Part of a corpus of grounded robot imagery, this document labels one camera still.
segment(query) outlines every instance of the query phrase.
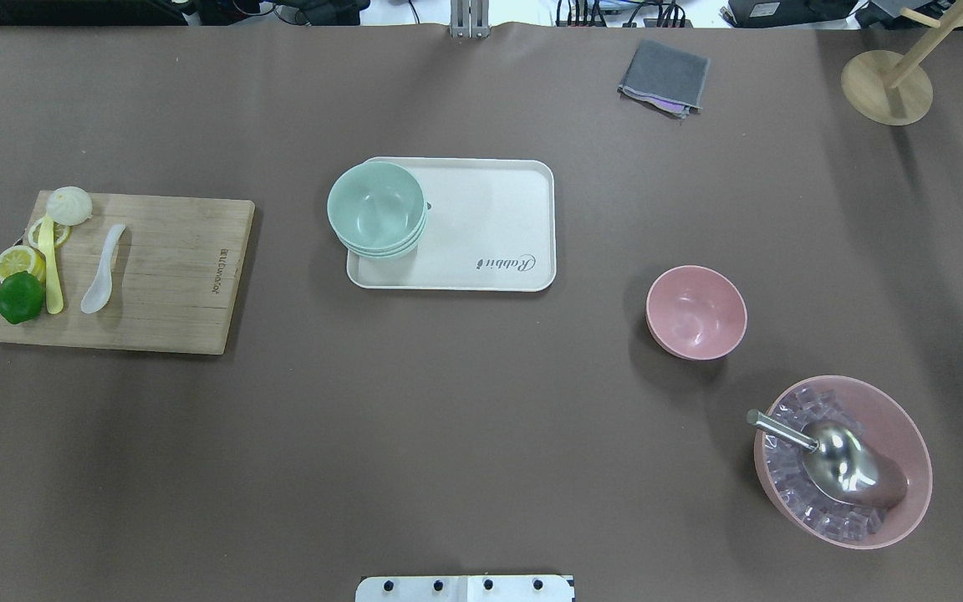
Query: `white spoon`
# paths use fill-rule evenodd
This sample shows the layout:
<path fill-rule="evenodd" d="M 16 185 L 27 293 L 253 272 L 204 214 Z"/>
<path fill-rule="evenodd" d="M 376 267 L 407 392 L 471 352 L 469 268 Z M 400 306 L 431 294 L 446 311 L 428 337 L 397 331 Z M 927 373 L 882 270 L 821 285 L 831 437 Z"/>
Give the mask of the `white spoon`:
<path fill-rule="evenodd" d="M 110 226 L 103 243 L 103 255 L 99 257 L 99 269 L 95 270 L 95 280 L 88 286 L 88 292 L 80 300 L 80 311 L 94 314 L 110 301 L 110 290 L 114 289 L 114 282 L 110 279 L 110 257 L 114 256 L 114 248 L 118 247 L 118 239 L 125 232 L 124 224 Z"/>

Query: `black device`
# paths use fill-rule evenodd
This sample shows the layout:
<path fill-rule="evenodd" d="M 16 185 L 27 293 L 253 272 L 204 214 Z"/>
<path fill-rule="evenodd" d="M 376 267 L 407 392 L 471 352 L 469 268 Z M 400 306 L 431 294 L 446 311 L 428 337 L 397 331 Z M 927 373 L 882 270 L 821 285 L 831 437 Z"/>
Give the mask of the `black device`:
<path fill-rule="evenodd" d="M 857 11 L 857 23 L 861 29 L 883 28 L 883 29 L 912 29 L 924 27 L 922 24 L 914 22 L 901 16 L 902 5 L 906 4 L 903 0 L 872 0 L 863 10 Z M 952 7 L 953 3 L 949 0 L 932 0 L 929 3 L 916 5 L 915 1 L 909 8 L 922 15 L 933 19 L 939 19 L 943 13 Z"/>
<path fill-rule="evenodd" d="M 858 0 L 729 0 L 734 27 L 782 27 L 786 24 L 845 19 Z"/>
<path fill-rule="evenodd" d="M 188 24 L 167 0 L 0 0 L 0 24 Z"/>
<path fill-rule="evenodd" d="M 370 8 L 370 0 L 274 0 L 296 8 L 301 24 L 359 24 L 359 12 Z"/>

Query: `wooden stand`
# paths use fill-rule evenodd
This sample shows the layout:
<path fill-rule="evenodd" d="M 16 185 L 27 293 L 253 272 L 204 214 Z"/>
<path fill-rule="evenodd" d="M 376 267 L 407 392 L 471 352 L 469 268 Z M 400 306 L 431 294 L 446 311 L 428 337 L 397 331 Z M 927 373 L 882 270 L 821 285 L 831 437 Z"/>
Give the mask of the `wooden stand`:
<path fill-rule="evenodd" d="M 902 16 L 932 28 L 907 54 L 870 50 L 857 54 L 842 69 L 842 92 L 864 117 L 886 125 L 909 125 L 928 114 L 934 92 L 920 62 L 951 31 L 963 27 L 963 0 L 941 19 L 902 8 Z"/>

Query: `bowl rim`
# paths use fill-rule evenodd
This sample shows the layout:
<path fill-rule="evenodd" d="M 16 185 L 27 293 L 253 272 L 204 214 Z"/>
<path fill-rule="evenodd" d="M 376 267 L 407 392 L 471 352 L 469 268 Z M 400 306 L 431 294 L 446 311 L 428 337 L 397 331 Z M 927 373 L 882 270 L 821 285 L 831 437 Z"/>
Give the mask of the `bowl rim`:
<path fill-rule="evenodd" d="M 664 338 L 662 338 L 662 336 L 660 336 L 660 334 L 656 332 L 656 328 L 653 325 L 653 314 L 649 311 L 649 307 L 650 305 L 652 305 L 653 293 L 656 291 L 657 286 L 660 284 L 661 279 L 664 279 L 665 277 L 669 277 L 669 275 L 672 274 L 673 272 L 679 272 L 679 271 L 685 271 L 685 270 L 704 271 L 712 275 L 716 275 L 716 277 L 719 277 L 719 279 L 725 282 L 727 286 L 731 287 L 731 290 L 734 291 L 735 297 L 737 297 L 739 306 L 741 306 L 741 332 L 738 333 L 738 338 L 734 340 L 734 343 L 730 346 L 730 348 L 723 351 L 722 354 L 698 355 L 698 357 L 693 357 L 693 355 L 685 355 L 679 351 L 673 350 L 667 343 L 664 342 Z M 655 281 L 653 281 L 653 284 L 649 286 L 649 293 L 647 293 L 645 296 L 645 324 L 647 325 L 647 327 L 649 327 L 649 332 L 650 334 L 653 335 L 653 339 L 656 340 L 656 343 L 658 343 L 660 347 L 664 347 L 664 350 L 666 352 L 669 352 L 669 354 L 675 355 L 676 358 L 681 358 L 684 360 L 693 360 L 693 361 L 717 360 L 719 358 L 725 357 L 725 355 L 729 355 L 731 351 L 737 348 L 738 345 L 741 345 L 741 340 L 745 339 L 746 329 L 749 328 L 749 312 L 748 312 L 748 309 L 746 309 L 746 300 L 741 296 L 741 290 L 738 290 L 738 287 L 734 286 L 734 283 L 731 282 L 729 278 L 725 277 L 725 275 L 717 272 L 716 270 L 712 270 L 711 268 L 698 266 L 698 264 L 695 264 L 695 263 L 687 263 L 685 264 L 685 266 L 675 266 L 669 270 L 664 271 L 664 273 L 659 275 L 659 277 L 657 277 Z"/>
<path fill-rule="evenodd" d="M 415 178 L 415 175 L 412 174 L 411 171 L 408 171 L 408 169 L 404 168 L 402 165 L 397 165 L 393 163 L 393 161 L 363 161 L 363 163 L 359 163 L 358 165 L 354 165 L 350 167 L 347 171 L 344 172 L 344 174 L 337 176 L 336 182 L 333 182 L 333 185 L 329 187 L 329 194 L 325 196 L 325 218 L 326 218 L 326 221 L 329 222 L 329 227 L 333 228 L 333 233 L 335 233 L 335 235 L 337 235 L 339 239 L 351 240 L 351 237 L 346 237 L 344 233 L 341 232 L 339 228 L 337 228 L 336 222 L 334 222 L 333 220 L 333 213 L 332 213 L 333 193 L 334 191 L 337 190 L 337 186 L 340 186 L 341 182 L 344 182 L 344 179 L 347 178 L 348 175 L 352 174 L 353 171 L 364 171 L 364 169 L 368 169 L 371 167 L 379 167 L 379 168 L 385 169 L 386 166 L 391 166 L 394 168 L 394 171 L 404 172 L 404 174 L 410 177 L 411 181 L 414 183 L 414 186 L 417 188 L 417 191 L 418 191 L 418 199 L 420 199 L 420 204 L 421 204 L 421 213 L 420 213 L 420 217 L 418 217 L 418 221 L 414 222 L 414 224 L 411 226 L 410 232 L 406 233 L 406 235 L 402 237 L 400 240 L 394 243 L 391 243 L 389 245 L 385 245 L 385 247 L 372 247 L 371 251 L 374 251 L 376 253 L 391 251 L 391 250 L 395 250 L 395 248 L 397 247 L 402 247 L 402 245 L 407 243 L 413 236 L 415 236 L 416 233 L 418 232 L 418 229 L 420 229 L 421 226 L 425 224 L 425 215 L 427 214 L 428 206 L 425 204 L 425 191 L 423 190 L 423 188 L 421 188 L 421 184 L 418 182 L 418 178 Z M 355 243 L 355 242 L 353 242 L 352 244 L 356 244 L 358 245 L 358 247 L 362 247 L 362 245 L 359 245 L 358 243 Z"/>
<path fill-rule="evenodd" d="M 901 407 L 901 404 L 899 404 L 898 401 L 894 400 L 894 397 L 891 397 L 890 395 L 888 395 L 886 391 L 883 391 L 878 386 L 872 385 L 870 384 L 870 382 L 859 380 L 859 378 L 853 378 L 852 376 L 842 376 L 840 374 L 821 374 L 818 376 L 811 376 L 809 378 L 805 378 L 805 380 L 800 380 L 798 382 L 795 382 L 794 385 L 788 386 L 786 391 L 783 391 L 783 393 L 781 393 L 778 397 L 776 397 L 775 401 L 773 401 L 768 406 L 766 414 L 770 416 L 773 409 L 775 409 L 775 406 L 779 404 L 779 401 L 783 400 L 783 397 L 786 397 L 787 394 L 790 394 L 799 386 L 807 385 L 807 384 L 810 384 L 810 382 L 814 382 L 817 380 L 825 380 L 825 378 L 837 378 L 837 380 L 845 380 L 845 381 L 851 382 L 851 384 L 853 385 L 864 386 L 864 388 L 867 388 L 873 391 L 874 393 L 879 394 L 879 396 L 882 397 L 882 399 L 889 401 L 889 403 L 893 405 L 893 407 L 897 408 L 898 411 L 901 412 L 901 415 L 904 416 L 904 418 L 907 421 L 909 421 L 909 426 L 913 427 L 913 433 L 916 435 L 917 441 L 920 441 L 920 448 L 922 449 L 922 451 L 924 451 L 924 457 L 926 458 L 926 461 L 928 461 L 928 465 L 926 465 L 926 476 L 928 476 L 926 478 L 926 481 L 928 482 L 926 483 L 926 499 L 924 501 L 924 507 L 921 508 L 920 511 L 917 513 L 916 519 L 913 521 L 912 525 L 909 526 L 909 528 L 902 531 L 902 533 L 898 534 L 898 536 L 890 538 L 887 541 L 876 542 L 876 543 L 871 543 L 866 545 L 866 544 L 860 544 L 857 542 L 834 541 L 832 538 L 826 538 L 820 533 L 815 533 L 815 530 L 810 529 L 806 525 L 806 523 L 802 523 L 798 521 L 797 518 L 793 517 L 790 512 L 790 509 L 788 509 L 786 507 L 786 504 L 782 503 L 782 500 L 779 499 L 779 491 L 778 489 L 775 488 L 775 484 L 772 483 L 771 476 L 768 475 L 767 467 L 764 462 L 765 452 L 764 452 L 763 431 L 757 431 L 756 437 L 753 438 L 753 446 L 752 446 L 753 464 L 754 466 L 756 466 L 756 469 L 757 469 L 757 480 L 760 481 L 761 487 L 763 487 L 764 493 L 767 495 L 769 502 L 772 503 L 772 506 L 775 506 L 776 510 L 779 511 L 779 514 L 781 514 L 784 518 L 786 518 L 791 523 L 795 523 L 795 525 L 797 525 L 798 528 L 800 528 L 803 531 L 806 531 L 806 533 L 813 534 L 813 536 L 817 538 L 821 538 L 823 541 L 827 543 L 837 545 L 840 548 L 847 548 L 847 549 L 887 548 L 887 546 L 894 545 L 899 541 L 903 540 L 903 538 L 909 537 L 909 534 L 913 533 L 913 531 L 916 530 L 916 527 L 920 526 L 920 522 L 924 521 L 924 517 L 928 513 L 928 507 L 931 506 L 931 497 L 934 494 L 935 473 L 934 473 L 934 468 L 931 465 L 931 452 L 928 450 L 928 443 L 924 441 L 924 435 L 920 433 L 920 428 L 916 425 L 916 421 L 913 420 L 913 416 L 909 416 L 909 412 L 905 411 L 905 408 Z"/>
<path fill-rule="evenodd" d="M 424 227 L 422 228 L 416 229 L 415 232 L 412 233 L 411 237 L 409 237 L 409 239 L 404 240 L 404 242 L 397 245 L 397 247 L 390 248 L 390 250 L 387 250 L 387 251 L 366 250 L 366 248 L 358 247 L 358 245 L 355 245 L 347 240 L 344 240 L 342 237 L 340 237 L 340 235 L 337 236 L 337 240 L 340 240 L 340 243 L 343 244 L 345 247 L 347 247 L 348 251 L 351 251 L 355 255 L 359 255 L 360 257 L 369 257 L 371 259 L 377 259 L 377 258 L 388 257 L 391 255 L 395 255 L 397 253 L 401 253 L 402 251 L 405 250 L 405 248 L 415 247 L 415 245 L 418 244 L 418 241 L 421 240 L 421 235 L 423 235 L 423 233 L 425 232 L 425 218 L 423 218 L 423 226 Z"/>

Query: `gray cloth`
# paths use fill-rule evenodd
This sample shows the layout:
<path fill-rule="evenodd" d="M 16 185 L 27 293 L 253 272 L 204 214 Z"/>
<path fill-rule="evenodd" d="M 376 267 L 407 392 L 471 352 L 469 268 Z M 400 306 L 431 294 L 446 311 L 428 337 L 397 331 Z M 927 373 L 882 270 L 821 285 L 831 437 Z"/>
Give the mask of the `gray cloth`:
<path fill-rule="evenodd" d="M 684 119 L 701 110 L 701 92 L 711 59 L 643 39 L 630 61 L 619 92 Z"/>

